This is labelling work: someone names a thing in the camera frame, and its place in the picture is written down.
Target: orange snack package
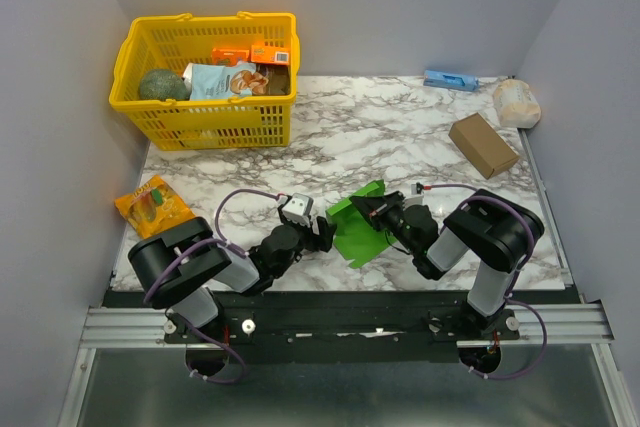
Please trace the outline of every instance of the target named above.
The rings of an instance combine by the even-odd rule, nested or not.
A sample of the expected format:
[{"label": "orange snack package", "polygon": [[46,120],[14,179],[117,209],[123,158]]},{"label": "orange snack package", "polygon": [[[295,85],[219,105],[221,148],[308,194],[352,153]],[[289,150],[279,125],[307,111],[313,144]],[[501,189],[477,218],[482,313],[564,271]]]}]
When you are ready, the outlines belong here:
[{"label": "orange snack package", "polygon": [[289,49],[254,44],[251,46],[251,62],[256,64],[289,65]]},{"label": "orange snack package", "polygon": [[239,49],[213,49],[211,51],[213,65],[233,67],[238,62],[249,62],[249,51]]},{"label": "orange snack package", "polygon": [[116,207],[143,239],[159,234],[195,215],[159,175],[138,187],[133,194],[116,199]]}]

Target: yellow plastic crate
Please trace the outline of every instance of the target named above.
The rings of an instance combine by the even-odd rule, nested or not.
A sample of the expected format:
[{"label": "yellow plastic crate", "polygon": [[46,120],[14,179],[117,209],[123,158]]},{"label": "yellow plastic crate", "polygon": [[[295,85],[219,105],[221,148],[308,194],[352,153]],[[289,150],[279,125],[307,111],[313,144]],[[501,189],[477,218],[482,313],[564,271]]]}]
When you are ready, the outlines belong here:
[{"label": "yellow plastic crate", "polygon": [[[210,64],[214,46],[248,49],[263,42],[291,51],[289,95],[180,102],[138,97],[140,79],[151,69],[182,75],[189,62]],[[162,150],[288,145],[299,66],[300,42],[292,14],[140,17],[120,48],[109,102]]]}]

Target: gray floor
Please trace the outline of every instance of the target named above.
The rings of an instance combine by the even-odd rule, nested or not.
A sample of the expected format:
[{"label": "gray floor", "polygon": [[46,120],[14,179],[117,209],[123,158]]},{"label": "gray floor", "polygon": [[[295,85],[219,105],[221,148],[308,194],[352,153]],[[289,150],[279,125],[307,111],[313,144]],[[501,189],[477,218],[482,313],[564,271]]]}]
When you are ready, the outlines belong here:
[{"label": "gray floor", "polygon": [[[500,370],[537,348],[512,347]],[[461,365],[254,366],[241,385],[189,379],[183,353],[98,354],[80,425],[118,426],[614,426],[589,346],[549,348],[527,377],[483,381]]]}]

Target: marble table top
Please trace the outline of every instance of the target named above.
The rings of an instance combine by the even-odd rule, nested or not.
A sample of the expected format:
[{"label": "marble table top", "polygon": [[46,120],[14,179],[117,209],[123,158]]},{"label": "marble table top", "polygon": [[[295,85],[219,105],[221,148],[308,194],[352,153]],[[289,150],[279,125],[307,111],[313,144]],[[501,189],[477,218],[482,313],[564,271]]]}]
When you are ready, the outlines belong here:
[{"label": "marble table top", "polygon": [[[288,147],[162,152],[151,144],[141,184],[161,175],[196,215],[211,223],[219,202],[240,187],[307,194],[324,212],[377,179],[385,181],[387,192],[401,190],[405,194],[417,181],[484,187],[543,218],[518,132],[498,124],[491,97],[498,83],[495,78],[481,79],[480,88],[469,93],[423,87],[418,77],[300,77]],[[448,135],[454,121],[475,112],[521,155],[513,168],[490,180],[465,159]],[[441,223],[468,196],[465,189],[438,189],[427,192],[424,203]],[[243,194],[227,203],[220,225],[229,239],[248,249],[278,222],[273,201]],[[516,288],[564,288],[548,230]],[[138,240],[127,225],[114,267],[114,290],[142,290],[127,260],[127,252]],[[410,257],[393,249],[360,269],[350,268],[332,249],[305,254],[271,290],[470,289],[478,264],[469,252],[442,279],[431,281],[418,274]],[[215,281],[208,285],[212,290],[227,290]]]}]

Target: chip bag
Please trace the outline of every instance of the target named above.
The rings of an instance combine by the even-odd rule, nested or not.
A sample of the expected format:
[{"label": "chip bag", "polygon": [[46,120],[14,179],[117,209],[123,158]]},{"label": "chip bag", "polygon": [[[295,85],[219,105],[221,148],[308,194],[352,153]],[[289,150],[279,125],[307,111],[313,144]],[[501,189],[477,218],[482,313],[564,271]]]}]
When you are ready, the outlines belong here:
[{"label": "chip bag", "polygon": [[143,239],[175,227],[195,215],[159,175],[115,201],[116,207]]}]

